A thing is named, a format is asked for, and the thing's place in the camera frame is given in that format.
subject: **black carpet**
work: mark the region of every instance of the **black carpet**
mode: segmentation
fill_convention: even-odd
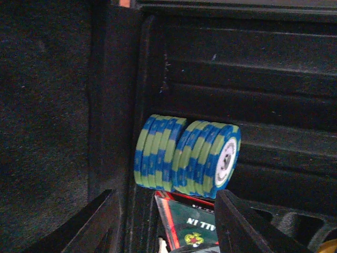
[[[87,203],[85,1],[0,2],[0,248],[19,252]]]

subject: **chip center label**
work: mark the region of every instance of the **chip center label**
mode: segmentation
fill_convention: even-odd
[[[222,186],[231,174],[231,170],[233,169],[235,161],[236,151],[237,140],[235,137],[232,137],[228,140],[228,142],[222,149],[216,164],[215,185],[217,187]]]

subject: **yellow object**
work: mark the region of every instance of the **yellow object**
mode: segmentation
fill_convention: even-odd
[[[318,249],[317,253],[334,253],[337,249],[337,239],[326,241]]]

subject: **black plastic case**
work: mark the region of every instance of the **black plastic case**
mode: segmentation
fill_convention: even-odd
[[[337,2],[257,2],[94,9],[90,199],[118,188],[120,251],[165,238],[154,192],[133,180],[152,113],[239,125],[228,189],[313,251],[337,238]]]

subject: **stack of poker chips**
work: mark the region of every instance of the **stack of poker chips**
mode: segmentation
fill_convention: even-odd
[[[134,178],[138,185],[215,198],[239,156],[238,126],[151,115],[138,138]]]

